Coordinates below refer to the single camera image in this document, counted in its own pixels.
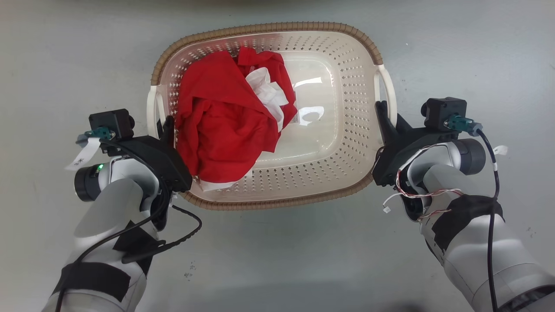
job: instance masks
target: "basket rim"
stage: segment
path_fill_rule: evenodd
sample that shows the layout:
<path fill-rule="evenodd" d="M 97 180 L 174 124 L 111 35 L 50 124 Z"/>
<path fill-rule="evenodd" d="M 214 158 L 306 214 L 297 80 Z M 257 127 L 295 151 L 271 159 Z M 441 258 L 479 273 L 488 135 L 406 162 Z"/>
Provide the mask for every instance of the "basket rim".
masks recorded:
<path fill-rule="evenodd" d="M 154 66 L 154 71 L 152 72 L 150 84 L 153 86 L 159 85 L 162 78 L 162 73 L 168 61 L 179 50 L 189 45 L 215 39 L 244 36 L 250 34 L 293 31 L 327 31 L 347 34 L 348 36 L 355 38 L 366 48 L 372 58 L 374 65 L 383 65 L 384 63 L 381 54 L 374 42 L 364 32 L 347 24 L 333 22 L 286 22 L 255 24 L 192 34 L 177 40 L 172 45 L 170 45 L 160 56 L 156 65 Z M 342 198 L 357 193 L 358 191 L 367 187 L 372 181 L 372 170 L 370 170 L 368 174 L 366 174 L 360 181 L 346 188 L 303 197 L 277 200 L 262 200 L 255 202 L 211 202 L 209 200 L 199 198 L 191 192 L 182 193 L 181 196 L 188 202 L 198 207 L 209 210 L 259 210 L 312 204 L 324 202 L 326 200 Z"/>

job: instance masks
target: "white cloth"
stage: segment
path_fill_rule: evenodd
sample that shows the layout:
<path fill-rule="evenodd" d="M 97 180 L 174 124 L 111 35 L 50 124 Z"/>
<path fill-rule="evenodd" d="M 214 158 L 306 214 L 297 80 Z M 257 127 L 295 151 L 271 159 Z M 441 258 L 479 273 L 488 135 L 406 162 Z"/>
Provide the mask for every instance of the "white cloth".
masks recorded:
<path fill-rule="evenodd" d="M 250 74 L 246 76 L 246 81 L 253 89 L 254 94 L 258 97 L 258 99 L 262 102 L 264 107 L 268 109 L 268 112 L 277 122 L 277 132 L 281 132 L 283 129 L 283 111 L 281 110 L 280 106 L 287 105 L 289 101 L 285 97 L 285 93 L 280 88 L 278 83 L 270 82 L 270 73 L 266 67 L 261 67 L 252 71 Z M 252 177 L 253 172 L 249 170 L 245 177 Z M 237 183 L 238 181 L 234 182 L 227 182 L 227 183 L 212 183 L 207 181 L 200 180 L 200 187 L 203 189 L 204 192 L 208 192 L 211 190 L 218 190 L 218 189 L 226 189 L 233 186 L 233 184 Z"/>

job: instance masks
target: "cable connector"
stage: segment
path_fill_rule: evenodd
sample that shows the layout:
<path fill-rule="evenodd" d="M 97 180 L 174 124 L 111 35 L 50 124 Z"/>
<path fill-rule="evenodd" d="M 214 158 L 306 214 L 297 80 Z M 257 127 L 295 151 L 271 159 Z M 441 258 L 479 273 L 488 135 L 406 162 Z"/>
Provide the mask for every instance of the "cable connector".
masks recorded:
<path fill-rule="evenodd" d="M 443 125 L 451 130 L 466 132 L 473 137 L 479 136 L 478 130 L 483 129 L 481 123 L 474 122 L 474 119 L 461 117 L 459 115 L 449 116 L 449 119 L 446 120 Z"/>

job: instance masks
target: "red cloth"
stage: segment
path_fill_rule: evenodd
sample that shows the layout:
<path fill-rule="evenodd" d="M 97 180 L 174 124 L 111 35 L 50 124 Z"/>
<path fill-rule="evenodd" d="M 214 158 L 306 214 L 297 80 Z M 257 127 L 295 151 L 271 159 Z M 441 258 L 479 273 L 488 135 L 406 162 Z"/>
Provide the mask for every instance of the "red cloth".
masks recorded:
<path fill-rule="evenodd" d="M 175 127 L 177 151 L 192 175 L 213 183 L 241 179 L 262 151 L 274 152 L 278 125 L 246 82 L 251 67 L 266 67 L 289 104 L 284 127 L 297 113 L 281 55 L 241 48 L 238 64 L 227 51 L 209 54 L 183 74 Z"/>

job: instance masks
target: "basket handle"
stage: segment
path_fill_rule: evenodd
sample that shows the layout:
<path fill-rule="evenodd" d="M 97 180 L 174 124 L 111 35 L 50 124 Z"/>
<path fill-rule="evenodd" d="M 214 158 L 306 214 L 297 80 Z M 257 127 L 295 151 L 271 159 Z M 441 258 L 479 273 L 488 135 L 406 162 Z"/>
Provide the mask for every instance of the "basket handle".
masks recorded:
<path fill-rule="evenodd" d="M 376 90 L 376 102 L 380 101 L 380 79 L 381 76 L 385 86 L 385 96 L 387 98 L 387 116 L 391 121 L 393 127 L 397 126 L 397 98 L 395 97 L 395 89 L 393 88 L 393 81 L 389 72 L 385 69 L 384 65 L 378 65 L 378 70 L 374 75 L 374 90 Z"/>
<path fill-rule="evenodd" d="M 157 125 L 161 117 L 166 117 L 164 99 L 162 94 L 158 92 L 158 86 L 151 85 L 147 96 L 147 130 L 148 135 L 156 139 L 159 139 Z"/>

